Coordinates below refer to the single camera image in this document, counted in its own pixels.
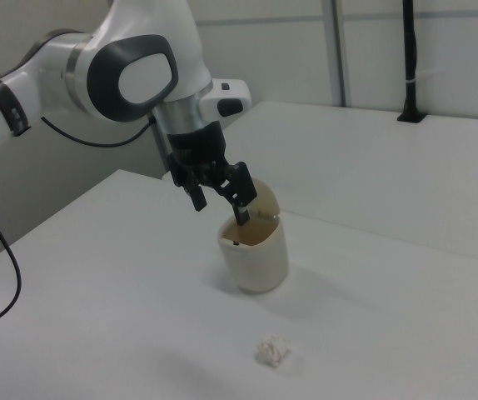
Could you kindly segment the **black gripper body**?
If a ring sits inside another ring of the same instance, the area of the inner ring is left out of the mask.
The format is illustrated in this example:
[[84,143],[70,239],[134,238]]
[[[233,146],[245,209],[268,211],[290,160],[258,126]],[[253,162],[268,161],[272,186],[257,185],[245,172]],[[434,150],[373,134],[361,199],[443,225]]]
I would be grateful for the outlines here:
[[185,174],[188,168],[222,175],[228,162],[226,141],[219,122],[211,122],[193,132],[167,134],[172,153],[167,157],[172,175]]

